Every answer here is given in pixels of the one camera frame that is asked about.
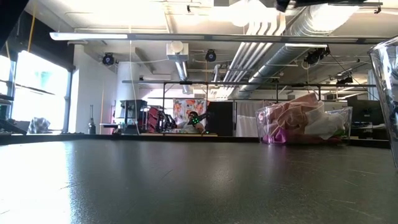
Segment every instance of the ceiling light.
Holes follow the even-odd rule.
[[[313,47],[313,48],[325,48],[328,47],[327,44],[291,44],[286,43],[286,47]]]
[[[79,34],[51,32],[53,40],[127,39],[127,34]]]

